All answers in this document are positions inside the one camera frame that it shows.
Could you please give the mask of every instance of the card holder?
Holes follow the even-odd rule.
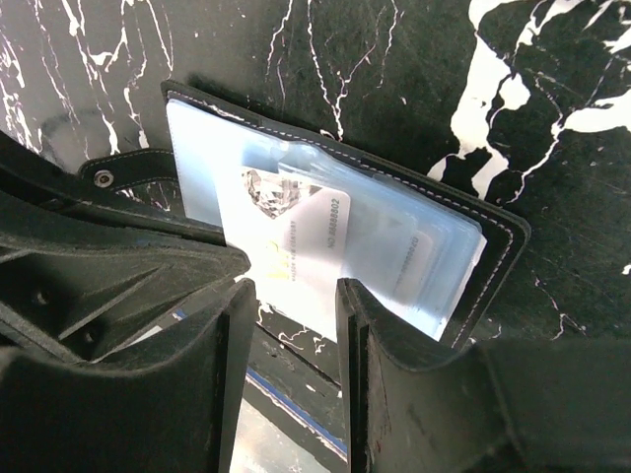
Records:
[[[382,180],[391,186],[398,186],[410,194],[423,196],[441,204],[443,208],[450,209],[454,213],[465,216],[467,220],[475,222],[477,228],[481,230],[486,244],[479,256],[477,265],[469,268],[470,277],[441,338],[441,342],[444,344],[458,348],[466,341],[468,334],[493,299],[526,245],[529,226],[523,219],[456,189],[449,188],[440,182],[435,182],[410,169],[404,169],[397,164],[389,163],[369,153],[327,139],[317,133],[267,119],[251,110],[182,84],[165,82],[163,93],[167,103],[169,101],[181,101],[227,122],[255,130],[262,135],[279,138],[296,145],[304,144],[308,147],[317,147],[333,157],[336,162],[345,165],[345,169],[348,168],[348,171],[353,169],[366,178]],[[265,147],[265,140],[262,139],[260,143],[255,145]],[[259,151],[271,152],[269,149]],[[116,157],[105,160],[110,160],[106,164],[110,169],[120,166],[120,171],[124,174],[125,165],[121,166],[121,162],[124,160],[114,161]],[[173,159],[166,154],[152,156],[150,151],[147,151],[146,154],[134,156],[133,160],[135,164],[131,167],[132,169],[150,168],[150,161],[151,163],[161,162],[161,169],[173,168]],[[85,172],[87,178],[98,171],[98,161],[101,160],[86,164],[86,167],[90,166],[89,171]],[[291,167],[292,163],[289,161],[287,160],[285,164]],[[265,163],[261,162],[249,162],[248,164],[259,169],[265,166]],[[333,178],[344,178],[345,169],[340,171],[341,174],[335,174]],[[210,176],[206,175],[205,172],[207,169],[199,169],[194,178],[200,182],[207,181]],[[209,210],[207,196],[197,195],[192,196],[192,199],[185,200],[189,203],[192,202],[191,207],[186,209],[189,217],[201,217],[198,220],[207,221]],[[216,209],[216,215],[219,218],[219,209]]]

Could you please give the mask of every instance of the marble surface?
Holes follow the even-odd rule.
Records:
[[[526,217],[471,343],[631,335],[628,2],[0,0],[0,127],[70,172],[168,147],[168,78]]]

